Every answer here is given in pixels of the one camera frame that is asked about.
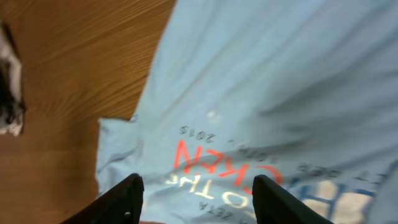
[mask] red letter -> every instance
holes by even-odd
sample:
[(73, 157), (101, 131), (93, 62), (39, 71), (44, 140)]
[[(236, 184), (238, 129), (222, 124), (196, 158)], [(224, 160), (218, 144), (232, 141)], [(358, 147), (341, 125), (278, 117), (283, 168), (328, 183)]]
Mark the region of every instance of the red letter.
[(199, 161), (200, 154), (201, 154), (201, 146), (198, 146), (197, 148), (197, 153), (195, 154), (195, 158), (193, 160), (193, 164), (191, 164), (190, 158), (189, 158), (189, 153), (187, 151), (187, 147), (185, 146), (185, 141), (184, 140), (179, 140), (178, 146), (177, 146), (177, 153), (175, 155), (175, 160), (174, 160), (174, 169), (178, 168), (178, 165), (180, 164), (180, 154), (184, 156), (185, 159), (185, 167), (184, 167), (184, 173), (189, 174), (189, 169), (191, 168), (192, 165), (196, 164)]
[(238, 169), (238, 170), (233, 169), (232, 168), (232, 158), (229, 157), (229, 158), (226, 159), (226, 169), (228, 171), (225, 172), (225, 173), (222, 173), (222, 174), (218, 174), (218, 176), (219, 177), (225, 177), (227, 175), (231, 175), (231, 174), (234, 174), (234, 173), (237, 172), (238, 173), (238, 177), (236, 178), (236, 180), (234, 182), (234, 185), (238, 186), (239, 184), (241, 184), (241, 182), (242, 182), (242, 180), (244, 178), (244, 175), (245, 175), (245, 173), (246, 173), (248, 168), (249, 168), (249, 165), (243, 164), (240, 169)]
[(201, 165), (209, 170), (209, 174), (214, 174), (216, 172), (217, 165), (223, 160), (224, 154), (221, 152), (217, 152), (216, 150), (212, 149), (207, 149), (206, 151), (209, 154), (212, 154), (217, 157), (216, 161), (214, 161), (213, 164), (205, 164), (204, 162), (201, 163)]
[(274, 175), (274, 178), (275, 178), (274, 181), (277, 184), (280, 185), (282, 183), (282, 175), (280, 174), (279, 170), (275, 169), (274, 167), (272, 167), (272, 166), (256, 166), (256, 168), (263, 168), (263, 169), (268, 170), (269, 172), (271, 172), (271, 174)]
[(243, 187), (243, 191), (248, 195), (252, 195), (251, 189), (249, 187)]

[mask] t-shirt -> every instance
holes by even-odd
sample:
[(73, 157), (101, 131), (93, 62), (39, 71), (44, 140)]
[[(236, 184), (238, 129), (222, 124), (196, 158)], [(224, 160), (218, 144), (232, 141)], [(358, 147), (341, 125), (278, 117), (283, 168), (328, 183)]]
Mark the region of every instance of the t-shirt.
[(141, 220), (251, 224), (265, 174), (398, 223), (397, 60), (398, 1), (178, 1), (131, 120), (100, 120), (99, 195), (136, 172)]

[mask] wooden surface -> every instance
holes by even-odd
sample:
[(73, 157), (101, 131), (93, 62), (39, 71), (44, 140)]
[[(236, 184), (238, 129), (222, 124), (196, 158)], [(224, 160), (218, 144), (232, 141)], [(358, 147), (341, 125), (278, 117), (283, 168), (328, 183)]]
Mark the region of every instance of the wooden surface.
[(23, 64), (22, 136), (0, 136), (0, 223), (59, 223), (96, 196), (97, 120), (129, 118), (168, 0), (0, 0)]

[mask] wooden table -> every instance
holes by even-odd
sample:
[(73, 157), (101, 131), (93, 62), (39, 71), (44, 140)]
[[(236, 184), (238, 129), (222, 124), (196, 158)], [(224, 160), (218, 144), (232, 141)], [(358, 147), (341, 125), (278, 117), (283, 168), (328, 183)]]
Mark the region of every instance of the wooden table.
[(0, 0), (23, 64), (22, 136), (0, 136), (0, 223), (59, 223), (96, 196), (97, 120), (130, 118), (174, 1)]

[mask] white lettering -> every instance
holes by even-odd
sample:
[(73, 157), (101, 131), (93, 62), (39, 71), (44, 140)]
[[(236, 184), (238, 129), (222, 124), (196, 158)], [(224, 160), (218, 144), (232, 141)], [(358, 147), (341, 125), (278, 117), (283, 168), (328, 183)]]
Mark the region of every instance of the white lettering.
[(177, 184), (178, 183), (178, 176), (175, 174), (170, 174), (172, 180), (166, 180), (166, 184)]
[[(333, 200), (336, 194), (337, 187), (332, 181), (325, 180), (318, 183), (318, 192), (316, 195), (317, 198)], [(323, 218), (326, 218), (328, 216), (330, 204), (314, 199), (305, 199), (303, 200), (303, 203)]]
[(180, 179), (180, 187), (184, 186), (184, 183), (188, 182), (188, 183), (192, 184), (192, 187), (189, 190), (189, 192), (194, 192), (195, 188), (197, 187), (197, 184), (198, 184), (199, 180), (200, 180), (200, 175), (196, 175), (195, 176), (195, 180), (190, 180), (190, 179), (188, 179), (186, 177), (181, 177), (181, 179)]
[[(240, 205), (233, 204), (228, 198), (228, 196), (230, 196), (230, 195), (242, 199), (242, 203)], [(239, 194), (234, 193), (234, 192), (225, 192), (225, 193), (223, 193), (222, 198), (223, 198), (225, 204), (227, 204), (227, 205), (229, 205), (229, 206), (231, 206), (233, 208), (244, 208), (249, 203), (249, 199), (247, 197), (239, 195)]]
[(365, 220), (362, 210), (371, 199), (368, 195), (344, 193), (336, 202), (333, 223), (362, 223)]
[(214, 199), (213, 196), (208, 195), (209, 188), (211, 185), (212, 180), (207, 180), (205, 187), (203, 188), (202, 192), (195, 192), (195, 195), (200, 195), (202, 197), (208, 198), (208, 199)]

